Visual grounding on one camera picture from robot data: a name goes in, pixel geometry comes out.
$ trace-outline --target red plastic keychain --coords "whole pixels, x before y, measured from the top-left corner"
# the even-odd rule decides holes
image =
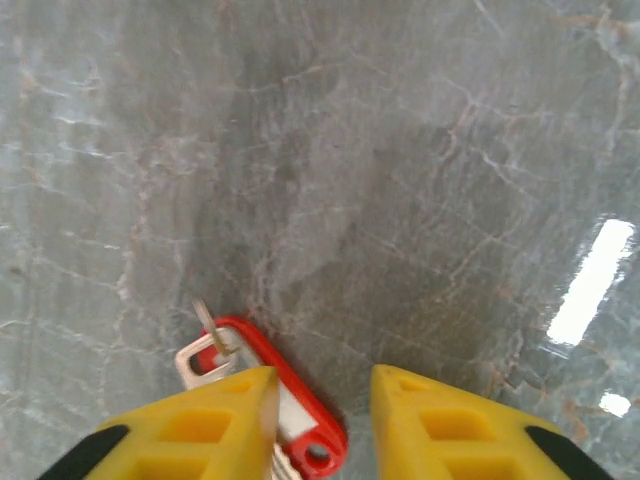
[[[348,448],[340,424],[257,327],[236,316],[218,317],[213,323],[215,337],[224,345],[220,340],[212,341],[212,335],[205,331],[176,355],[185,386],[194,388],[252,366],[275,367],[281,381],[278,443],[301,478],[335,474],[344,464]],[[231,350],[221,352],[216,345]]]

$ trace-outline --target yellow plastic part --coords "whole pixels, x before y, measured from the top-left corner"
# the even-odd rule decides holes
[[[380,480],[566,480],[524,428],[557,428],[387,365],[371,376]]]
[[[270,478],[278,376],[256,367],[109,419],[127,436],[88,480]]]

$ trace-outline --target gray marble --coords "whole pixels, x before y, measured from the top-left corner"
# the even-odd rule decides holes
[[[350,430],[371,366],[640,475],[632,0],[0,0],[0,477],[250,309]]]

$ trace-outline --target black rubber edge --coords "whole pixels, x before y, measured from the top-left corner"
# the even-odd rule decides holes
[[[38,480],[82,480],[128,433],[126,425],[114,425],[87,435]]]
[[[533,425],[526,427],[525,431],[571,480],[613,480],[612,476],[567,437]]]

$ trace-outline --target red key tag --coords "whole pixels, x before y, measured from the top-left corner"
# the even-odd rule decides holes
[[[275,367],[280,377],[278,443],[305,480],[335,474],[344,464],[348,448],[340,424],[258,328],[235,316],[218,317],[214,323],[228,347],[227,355],[221,354],[205,332],[176,355],[185,386],[196,388],[258,365]]]

